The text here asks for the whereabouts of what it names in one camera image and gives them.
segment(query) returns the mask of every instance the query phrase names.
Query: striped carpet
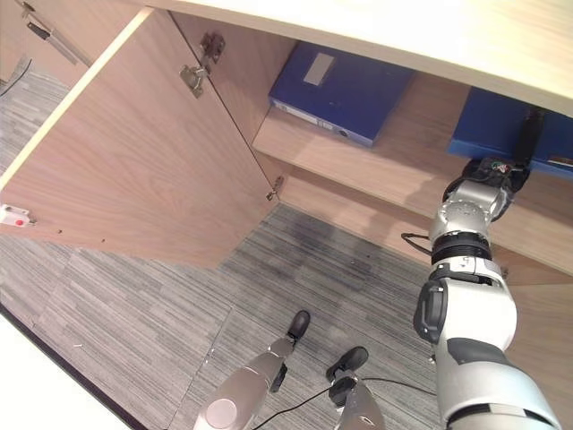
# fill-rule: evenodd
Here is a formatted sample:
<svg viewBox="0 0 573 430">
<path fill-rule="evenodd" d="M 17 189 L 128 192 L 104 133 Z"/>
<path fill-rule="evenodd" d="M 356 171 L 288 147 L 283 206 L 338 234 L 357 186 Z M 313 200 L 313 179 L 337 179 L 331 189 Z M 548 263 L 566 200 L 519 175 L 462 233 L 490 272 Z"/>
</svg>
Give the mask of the striped carpet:
<svg viewBox="0 0 573 430">
<path fill-rule="evenodd" d="M 65 93 L 32 64 L 0 99 L 0 171 Z M 2 304 L 149 429 L 192 428 L 209 393 L 302 308 L 312 325 L 257 422 L 325 388 L 326 368 L 355 345 L 370 351 L 360 375 L 435 390 L 411 326 L 426 276 L 283 205 L 215 271 L 0 236 Z M 369 386 L 389 430 L 440 428 L 432 396 Z M 325 395 L 266 428 L 331 429 L 337 417 Z"/>
</svg>

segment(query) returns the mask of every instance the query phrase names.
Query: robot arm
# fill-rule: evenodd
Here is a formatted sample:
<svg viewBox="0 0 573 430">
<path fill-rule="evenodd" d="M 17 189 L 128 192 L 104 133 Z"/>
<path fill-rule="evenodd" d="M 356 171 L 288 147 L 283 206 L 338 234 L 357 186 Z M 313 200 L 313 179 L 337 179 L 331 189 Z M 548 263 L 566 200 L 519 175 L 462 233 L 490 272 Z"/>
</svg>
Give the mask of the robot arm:
<svg viewBox="0 0 573 430">
<path fill-rule="evenodd" d="M 517 310 L 500 267 L 492 261 L 488 227 L 510 206 L 529 176 L 543 112 L 526 119 L 515 162 L 472 160 L 444 193 L 429 238 L 432 273 L 418 298 L 414 327 L 433 345 L 438 403 L 448 430 L 561 430 L 535 382 L 504 351 L 513 339 Z M 310 316 L 301 311 L 285 338 L 237 370 L 203 406 L 194 430 L 244 430 L 268 391 L 280 386 L 285 358 Z M 355 374 L 367 359 L 348 351 L 327 371 L 330 399 L 342 415 L 337 430 L 383 430 L 382 414 Z"/>
<path fill-rule="evenodd" d="M 306 311 L 295 315 L 283 338 L 229 376 L 199 411 L 193 430 L 244 430 L 257 416 L 267 396 L 287 374 L 285 359 L 295 349 L 311 321 Z"/>
<path fill-rule="evenodd" d="M 500 159 L 470 163 L 446 192 L 429 235 L 432 274 L 414 326 L 433 345 L 448 430 L 561 429 L 535 382 L 504 354 L 517 310 L 492 261 L 487 228 L 511 203 L 511 181 L 519 182 L 511 178 L 513 168 Z"/>
</svg>

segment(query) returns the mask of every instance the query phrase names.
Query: open cabinet door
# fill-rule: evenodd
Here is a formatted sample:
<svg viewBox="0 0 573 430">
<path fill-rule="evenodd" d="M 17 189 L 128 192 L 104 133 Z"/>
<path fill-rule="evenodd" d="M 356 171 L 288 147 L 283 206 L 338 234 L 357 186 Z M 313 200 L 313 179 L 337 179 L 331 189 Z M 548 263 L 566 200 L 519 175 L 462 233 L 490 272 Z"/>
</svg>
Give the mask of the open cabinet door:
<svg viewBox="0 0 573 430">
<path fill-rule="evenodd" d="M 0 201 L 34 227 L 0 233 L 216 266 L 275 204 L 165 11 L 144 8 L 0 177 Z"/>
</svg>

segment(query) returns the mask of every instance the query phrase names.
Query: wire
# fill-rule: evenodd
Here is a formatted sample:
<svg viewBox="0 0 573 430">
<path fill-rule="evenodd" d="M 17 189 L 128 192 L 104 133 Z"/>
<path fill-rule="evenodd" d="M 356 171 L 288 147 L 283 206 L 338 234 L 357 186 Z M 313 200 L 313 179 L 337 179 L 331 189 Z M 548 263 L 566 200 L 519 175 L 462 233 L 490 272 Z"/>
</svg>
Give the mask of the wire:
<svg viewBox="0 0 573 430">
<path fill-rule="evenodd" d="M 418 245 L 416 242 L 414 242 L 413 240 L 411 240 L 411 237 L 415 237 L 418 239 L 426 239 L 426 240 L 430 240 L 430 238 L 428 236 L 424 236 L 424 235 L 417 235 L 416 233 L 402 233 L 400 235 L 400 237 L 402 237 L 410 246 L 412 246 L 414 249 L 417 249 L 418 251 L 420 251 L 421 253 L 424 253 L 426 255 L 432 255 L 432 251 L 430 251 L 429 249 L 424 248 L 421 245 Z"/>
<path fill-rule="evenodd" d="M 386 379 L 386 378 L 374 378 L 374 377 L 369 377 L 369 378 L 361 378 L 362 381 L 381 381 L 383 383 L 397 383 L 398 385 L 402 385 L 404 387 L 407 388 L 411 388 L 413 390 L 417 390 L 419 392 L 423 392 L 425 394 L 430 394 L 432 396 L 435 396 L 436 393 L 433 391 L 427 391 L 424 388 L 420 388 L 420 387 L 416 387 L 415 385 L 410 385 L 409 383 L 402 383 L 401 381 L 394 381 L 393 379 Z M 317 392 L 316 394 L 314 394 L 312 397 L 309 397 L 308 399 L 306 399 L 305 401 L 303 401 L 302 403 L 299 403 L 296 406 L 293 406 L 292 408 L 288 408 L 288 409 L 283 409 L 280 410 L 279 412 L 277 412 L 274 415 L 271 415 L 270 417 L 268 417 L 267 419 L 265 419 L 262 423 L 260 423 L 258 426 L 252 428 L 251 430 L 259 430 L 261 427 L 263 427 L 265 424 L 267 424 L 271 419 L 274 419 L 276 417 L 278 417 L 279 415 L 282 414 L 286 414 L 287 412 L 290 412 L 292 410 L 295 409 L 299 409 L 301 406 L 305 405 L 306 403 L 308 403 L 311 400 L 316 399 L 317 397 L 319 397 L 320 395 L 324 394 L 326 391 L 330 390 L 329 388 L 325 388 L 324 390 Z"/>
<path fill-rule="evenodd" d="M 398 385 L 402 385 L 403 387 L 411 388 L 412 390 L 417 390 L 419 392 L 423 392 L 425 394 L 430 394 L 431 396 L 437 396 L 437 394 L 433 391 L 427 391 L 424 388 L 416 387 L 415 385 L 410 385 L 409 383 L 402 383 L 401 381 L 394 381 L 393 379 L 386 379 L 386 378 L 361 378 L 363 381 L 382 381 L 383 383 L 397 383 Z"/>
<path fill-rule="evenodd" d="M 21 75 L 18 76 L 14 80 L 14 82 L 12 82 L 10 85 L 8 85 L 8 88 L 6 88 L 4 91 L 2 91 L 2 94 L 0 94 L 0 97 L 2 97 L 6 92 L 8 92 L 24 76 L 24 74 L 26 74 L 26 72 L 28 72 L 28 69 L 30 69 L 31 64 L 32 64 L 32 59 L 29 60 L 28 65 L 26 66 L 24 71 L 21 73 Z"/>
<path fill-rule="evenodd" d="M 321 394 L 324 394 L 326 391 L 330 390 L 329 388 L 325 388 L 324 390 L 317 392 L 316 394 L 314 394 L 312 397 L 309 397 L 307 400 L 303 401 L 302 403 L 299 403 L 296 406 L 293 406 L 292 408 L 289 409 L 283 409 L 280 410 L 279 412 L 277 412 L 275 415 L 271 415 L 269 418 L 265 419 L 262 423 L 260 423 L 258 426 L 254 427 L 252 430 L 258 430 L 259 428 L 263 427 L 265 424 L 267 424 L 271 419 L 278 417 L 281 414 L 286 414 L 287 412 L 290 412 L 291 410 L 295 410 L 300 408 L 301 406 L 305 405 L 306 403 L 308 403 L 311 400 L 316 399 L 317 397 L 319 397 Z"/>
</svg>

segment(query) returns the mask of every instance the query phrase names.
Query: cabinet countertop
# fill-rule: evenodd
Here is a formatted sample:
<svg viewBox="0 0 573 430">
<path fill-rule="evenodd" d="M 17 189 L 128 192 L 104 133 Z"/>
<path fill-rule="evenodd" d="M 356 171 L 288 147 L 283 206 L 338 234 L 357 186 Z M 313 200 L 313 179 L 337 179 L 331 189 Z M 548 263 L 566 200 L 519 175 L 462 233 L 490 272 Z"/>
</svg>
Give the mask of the cabinet countertop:
<svg viewBox="0 0 573 430">
<path fill-rule="evenodd" d="M 573 116 L 569 0 L 129 1 L 379 58 Z"/>
</svg>

